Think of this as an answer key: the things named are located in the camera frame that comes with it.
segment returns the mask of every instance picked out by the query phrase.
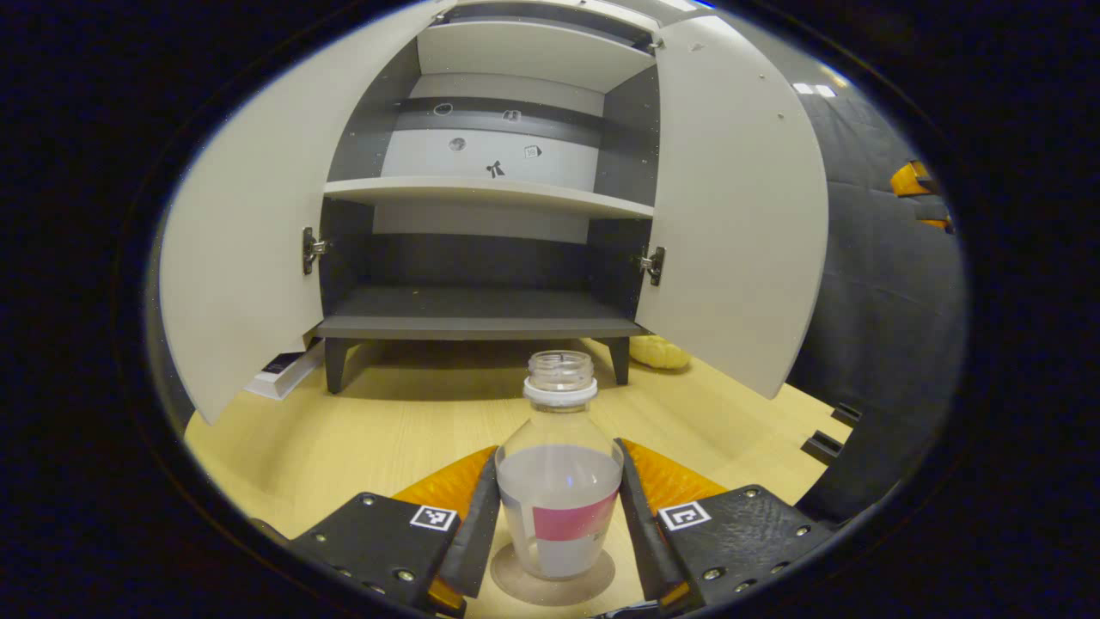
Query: water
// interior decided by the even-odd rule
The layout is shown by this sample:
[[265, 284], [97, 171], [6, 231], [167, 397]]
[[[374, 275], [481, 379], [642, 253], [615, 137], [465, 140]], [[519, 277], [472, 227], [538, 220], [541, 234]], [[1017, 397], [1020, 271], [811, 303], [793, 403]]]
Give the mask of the water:
[[595, 564], [603, 546], [623, 466], [576, 445], [538, 445], [506, 454], [497, 468], [504, 512], [520, 564], [564, 579]]

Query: plastic bottle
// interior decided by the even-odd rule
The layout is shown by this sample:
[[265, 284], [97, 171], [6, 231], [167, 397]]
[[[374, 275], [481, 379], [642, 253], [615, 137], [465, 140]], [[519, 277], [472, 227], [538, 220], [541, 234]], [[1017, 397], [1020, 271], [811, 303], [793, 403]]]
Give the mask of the plastic bottle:
[[603, 546], [623, 479], [623, 452], [588, 418], [592, 358], [534, 355], [524, 396], [531, 419], [496, 452], [496, 475], [520, 565], [546, 579], [587, 572]]

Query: cabinet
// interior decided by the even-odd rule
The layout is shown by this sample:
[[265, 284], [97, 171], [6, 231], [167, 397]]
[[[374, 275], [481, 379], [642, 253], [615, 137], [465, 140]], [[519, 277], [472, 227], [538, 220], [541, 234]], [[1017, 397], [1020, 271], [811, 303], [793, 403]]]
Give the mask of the cabinet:
[[[524, 4], [543, 12], [509, 13]], [[620, 382], [626, 339], [648, 331], [774, 396], [827, 232], [794, 91], [716, 16], [657, 27], [551, 4], [410, 7], [211, 139], [161, 263], [169, 350], [208, 422], [315, 329], [338, 344], [596, 338]], [[310, 273], [304, 226], [332, 242]], [[654, 285], [639, 259], [659, 246]]]

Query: book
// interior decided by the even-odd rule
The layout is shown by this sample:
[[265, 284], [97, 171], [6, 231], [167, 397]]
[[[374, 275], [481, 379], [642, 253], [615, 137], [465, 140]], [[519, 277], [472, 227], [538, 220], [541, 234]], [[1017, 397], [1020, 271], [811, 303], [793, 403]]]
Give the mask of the book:
[[283, 353], [272, 360], [244, 390], [272, 400], [284, 400], [323, 361], [324, 342], [315, 341], [305, 353]]

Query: white shelf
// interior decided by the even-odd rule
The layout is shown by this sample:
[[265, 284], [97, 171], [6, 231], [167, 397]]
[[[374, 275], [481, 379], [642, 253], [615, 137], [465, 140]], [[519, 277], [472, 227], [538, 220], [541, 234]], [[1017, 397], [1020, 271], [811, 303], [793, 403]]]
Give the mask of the white shelf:
[[431, 26], [417, 36], [420, 73], [492, 73], [549, 79], [606, 93], [653, 56], [552, 25], [476, 21]]
[[[612, 2], [603, 2], [601, 0], [587, 0], [584, 3], [578, 4], [578, 0], [519, 0], [520, 2], [539, 2], [541, 4], [560, 4], [563, 7], [569, 7], [570, 9], [575, 9], [580, 11], [587, 11], [590, 13], [598, 13], [601, 15], [607, 15], [608, 18], [616, 19], [620, 22], [626, 22], [636, 25], [642, 30], [649, 32], [656, 32], [660, 30], [661, 25], [657, 23], [657, 20], [648, 15], [644, 15], [638, 11], [627, 9], [626, 7], [619, 7]], [[461, 4], [482, 4], [485, 0], [458, 0], [457, 5]]]
[[568, 187], [502, 178], [381, 176], [324, 184], [330, 198], [374, 203], [402, 199], [498, 205], [541, 211], [576, 212], [604, 219], [651, 219], [653, 207]]

